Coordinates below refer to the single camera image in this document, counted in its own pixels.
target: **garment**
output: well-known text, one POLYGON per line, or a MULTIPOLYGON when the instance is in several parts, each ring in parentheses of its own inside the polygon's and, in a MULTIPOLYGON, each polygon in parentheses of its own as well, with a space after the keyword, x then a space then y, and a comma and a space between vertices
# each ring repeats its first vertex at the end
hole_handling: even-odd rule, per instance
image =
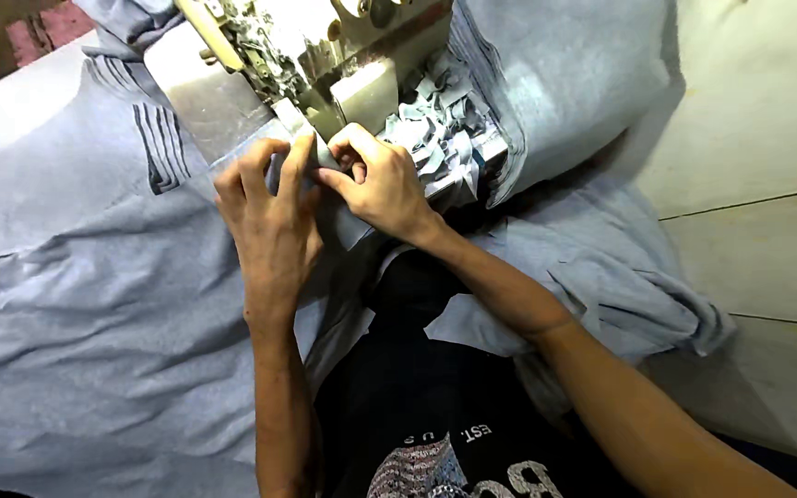
POLYGON ((663 51, 674 13, 674 0, 454 2, 451 48, 510 142, 490 207, 591 157, 681 80, 663 51))
POLYGON ((636 495, 537 414, 510 359, 426 337, 458 292, 469 290, 419 251, 387 267, 369 333, 315 401, 324 496, 636 495))
POLYGON ((139 62, 143 51, 183 22, 172 0, 72 0, 97 24, 100 47, 89 55, 139 62))
POLYGON ((81 78, 69 105, 0 151, 0 257, 208 169, 143 64, 98 56, 81 78))

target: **finger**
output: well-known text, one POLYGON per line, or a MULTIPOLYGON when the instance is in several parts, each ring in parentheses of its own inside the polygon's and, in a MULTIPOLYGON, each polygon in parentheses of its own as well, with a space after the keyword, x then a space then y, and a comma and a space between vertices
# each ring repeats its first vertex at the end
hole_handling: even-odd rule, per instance
POLYGON ((273 154, 287 154, 291 144, 274 138, 262 138, 255 142, 248 153, 238 159, 238 171, 242 175, 245 198, 268 198, 263 175, 273 154))
POLYGON ((236 207, 244 203, 242 176, 239 175, 237 162, 227 166, 217 178, 214 178, 214 189, 220 202, 226 206, 236 207))
POLYGON ((309 214, 315 214, 315 210, 319 207, 319 201, 321 201, 321 187, 316 185, 304 195, 303 209, 309 214))
POLYGON ((349 199, 352 197, 355 189, 359 188, 359 185, 357 185, 346 173, 340 173, 339 171, 335 171, 333 169, 320 167, 316 169, 313 174, 319 182, 336 190, 337 193, 340 194, 340 197, 344 199, 349 199))
POLYGON ((361 185, 365 182, 365 163, 357 162, 352 165, 352 178, 355 179, 355 183, 361 185))
POLYGON ((321 243, 319 229, 314 224, 309 231, 309 235, 306 237, 306 266, 311 267, 315 264, 315 260, 319 258, 322 246, 323 243, 321 243))
POLYGON ((374 138, 368 130, 361 128, 359 123, 346 125, 327 143, 327 148, 334 157, 340 157, 338 154, 347 147, 351 147, 356 153, 359 153, 361 159, 367 164, 371 164, 386 150, 386 146, 374 138))
POLYGON ((303 171, 314 145, 315 132, 298 136, 294 141, 288 159, 282 164, 282 176, 279 179, 279 192, 276 194, 276 198, 288 200, 294 207, 299 204, 303 171))

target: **person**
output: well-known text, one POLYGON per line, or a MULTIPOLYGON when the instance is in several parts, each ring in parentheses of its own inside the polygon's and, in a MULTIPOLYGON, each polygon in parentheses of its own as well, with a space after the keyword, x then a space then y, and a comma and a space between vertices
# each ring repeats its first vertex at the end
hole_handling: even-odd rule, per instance
POLYGON ((301 189, 314 144, 260 140, 214 181, 244 278, 261 496, 797 496, 611 354, 546 288, 453 231, 408 152, 355 124, 328 144, 351 176, 310 174, 416 249, 385 269, 367 299, 369 333, 327 376, 314 414, 292 330, 322 246, 321 186, 301 189), (275 196, 264 185, 273 154, 287 154, 275 196), (551 366, 623 480, 538 415, 511 360, 427 339, 423 327, 469 292, 551 366))

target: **wrist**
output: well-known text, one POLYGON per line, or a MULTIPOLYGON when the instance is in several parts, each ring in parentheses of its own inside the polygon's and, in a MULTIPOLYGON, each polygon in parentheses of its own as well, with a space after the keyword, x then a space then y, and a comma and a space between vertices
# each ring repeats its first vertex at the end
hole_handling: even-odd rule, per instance
POLYGON ((296 296, 294 299, 270 300, 256 299, 254 294, 246 293, 243 316, 251 338, 293 330, 296 301, 296 296))
POLYGON ((417 249, 430 252, 438 240, 444 238, 451 227, 435 211, 430 211, 427 216, 419 218, 419 224, 405 242, 417 249))

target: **metal machine part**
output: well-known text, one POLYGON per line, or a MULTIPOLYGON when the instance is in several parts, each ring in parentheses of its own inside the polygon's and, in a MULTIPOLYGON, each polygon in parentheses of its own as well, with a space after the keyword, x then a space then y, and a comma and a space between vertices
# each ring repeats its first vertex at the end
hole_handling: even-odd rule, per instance
POLYGON ((241 72, 268 106, 287 98, 327 140, 354 120, 382 130, 398 107, 400 83, 445 47, 452 0, 175 4, 209 47, 203 58, 241 72), (371 64, 377 69, 363 71, 371 64))

